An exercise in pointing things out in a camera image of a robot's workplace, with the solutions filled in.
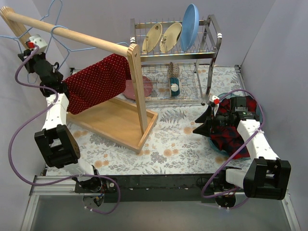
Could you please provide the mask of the red plaid garment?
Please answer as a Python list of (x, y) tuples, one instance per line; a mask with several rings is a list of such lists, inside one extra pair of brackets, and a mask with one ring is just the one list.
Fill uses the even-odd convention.
[[(245, 96), (248, 111), (256, 112), (257, 103), (251, 96)], [(231, 110), (231, 99), (223, 99), (219, 105), (218, 113), (226, 114)], [(213, 145), (230, 157), (237, 151), (244, 141), (235, 127), (217, 127), (210, 135)], [(249, 152), (244, 147), (233, 159), (250, 158)]]

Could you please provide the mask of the light blue wire hanger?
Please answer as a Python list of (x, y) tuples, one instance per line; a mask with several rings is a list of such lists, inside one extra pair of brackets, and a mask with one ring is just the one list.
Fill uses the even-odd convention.
[[(109, 42), (119, 43), (122, 46), (129, 44), (129, 20), (112, 22), (111, 24), (62, 24), (61, 26)], [(67, 58), (66, 63), (69, 67), (83, 69), (112, 54), (109, 51), (94, 48), (93, 45), (86, 45), (58, 35), (54, 37), (62, 55)]]

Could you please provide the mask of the red polka dot skirt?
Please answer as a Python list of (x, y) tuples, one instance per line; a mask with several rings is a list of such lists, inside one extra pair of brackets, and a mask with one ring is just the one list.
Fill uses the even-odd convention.
[(123, 93), (126, 80), (131, 80), (128, 60), (117, 54), (78, 71), (64, 80), (69, 91), (67, 111), (76, 115)]

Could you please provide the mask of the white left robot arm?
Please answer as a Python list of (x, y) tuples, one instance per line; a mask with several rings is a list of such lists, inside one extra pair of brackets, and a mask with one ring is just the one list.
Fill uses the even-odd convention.
[(81, 188), (93, 193), (99, 192), (103, 182), (97, 177), (98, 170), (81, 158), (79, 146), (66, 125), (69, 91), (63, 82), (63, 75), (58, 71), (59, 64), (50, 64), (43, 52), (27, 61), (32, 51), (27, 49), (18, 57), (25, 63), (29, 73), (39, 76), (40, 91), (51, 107), (46, 113), (42, 130), (34, 135), (36, 144), (47, 166), (65, 169)]

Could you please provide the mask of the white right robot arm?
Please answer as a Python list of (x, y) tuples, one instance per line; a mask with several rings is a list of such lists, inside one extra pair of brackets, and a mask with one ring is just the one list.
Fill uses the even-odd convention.
[(194, 134), (208, 137), (230, 158), (249, 157), (248, 169), (224, 167), (217, 175), (218, 187), (229, 191), (243, 189), (249, 198), (282, 200), (285, 197), (291, 165), (281, 160), (270, 147), (262, 130), (265, 119), (257, 114), (251, 96), (229, 99), (213, 97), (207, 110), (196, 119)]

